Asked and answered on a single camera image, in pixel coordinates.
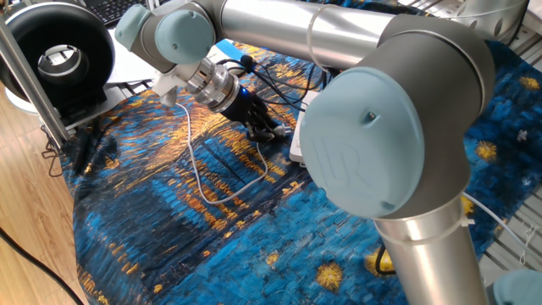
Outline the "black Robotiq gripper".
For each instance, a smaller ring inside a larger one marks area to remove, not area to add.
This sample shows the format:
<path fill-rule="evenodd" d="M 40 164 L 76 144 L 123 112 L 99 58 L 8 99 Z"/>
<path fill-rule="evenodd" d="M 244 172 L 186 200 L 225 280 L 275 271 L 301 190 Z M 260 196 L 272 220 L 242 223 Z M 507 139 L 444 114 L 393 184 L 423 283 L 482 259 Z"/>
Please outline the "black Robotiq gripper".
<path fill-rule="evenodd" d="M 274 132 L 284 132 L 285 126 L 274 121 L 268 113 L 268 107 L 244 86 L 240 86 L 233 102 L 220 112 L 225 118 L 240 122 L 246 127 L 246 136 L 250 141 L 268 142 L 275 138 Z"/>

